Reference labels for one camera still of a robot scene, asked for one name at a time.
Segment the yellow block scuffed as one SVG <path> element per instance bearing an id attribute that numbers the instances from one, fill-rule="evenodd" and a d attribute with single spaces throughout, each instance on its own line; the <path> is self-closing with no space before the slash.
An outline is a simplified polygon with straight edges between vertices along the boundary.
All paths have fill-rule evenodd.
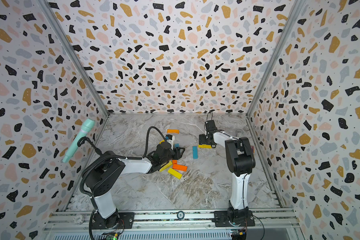
<path id="1" fill-rule="evenodd" d="M 212 146 L 211 146 L 211 145 L 198 145 L 198 148 L 201 148 L 201 149 L 212 149 Z"/>

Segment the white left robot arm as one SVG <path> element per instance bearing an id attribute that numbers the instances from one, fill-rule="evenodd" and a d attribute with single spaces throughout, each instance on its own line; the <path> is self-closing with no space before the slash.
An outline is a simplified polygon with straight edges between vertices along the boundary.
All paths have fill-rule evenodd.
<path id="1" fill-rule="evenodd" d="M 121 175 L 152 174 L 182 158 L 185 148 L 177 147 L 168 141 L 162 141 L 156 150 L 145 152 L 142 157 L 126 157 L 107 151 L 90 164 L 82 175 L 80 192 L 89 196 L 94 207 L 90 226 L 99 224 L 106 229 L 118 227 L 123 223 L 119 211 L 113 202 L 111 188 Z"/>

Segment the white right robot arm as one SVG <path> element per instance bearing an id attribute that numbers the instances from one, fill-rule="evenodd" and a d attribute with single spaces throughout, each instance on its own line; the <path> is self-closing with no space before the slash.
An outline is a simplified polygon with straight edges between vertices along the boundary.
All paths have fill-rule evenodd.
<path id="1" fill-rule="evenodd" d="M 228 219 L 239 224 L 249 216 L 248 186 L 255 157 L 247 137 L 234 137 L 216 127 L 214 120 L 205 122 L 205 133 L 199 135 L 199 145 L 215 148 L 220 145 L 225 148 L 226 161 L 233 176 L 232 194 L 228 207 Z"/>

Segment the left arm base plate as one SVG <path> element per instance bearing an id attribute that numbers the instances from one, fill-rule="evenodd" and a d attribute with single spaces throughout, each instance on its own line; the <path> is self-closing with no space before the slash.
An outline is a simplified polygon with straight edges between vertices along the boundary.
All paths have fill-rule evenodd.
<path id="1" fill-rule="evenodd" d="M 93 230 L 131 229 L 134 223 L 134 212 L 115 212 L 109 218 L 103 219 L 95 213 L 90 221 Z"/>

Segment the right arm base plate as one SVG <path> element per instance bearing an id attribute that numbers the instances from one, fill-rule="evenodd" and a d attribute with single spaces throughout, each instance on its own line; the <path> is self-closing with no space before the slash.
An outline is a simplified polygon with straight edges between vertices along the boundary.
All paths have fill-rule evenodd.
<path id="1" fill-rule="evenodd" d="M 216 227 L 254 227 L 255 220 L 252 211 L 214 211 L 212 222 Z"/>

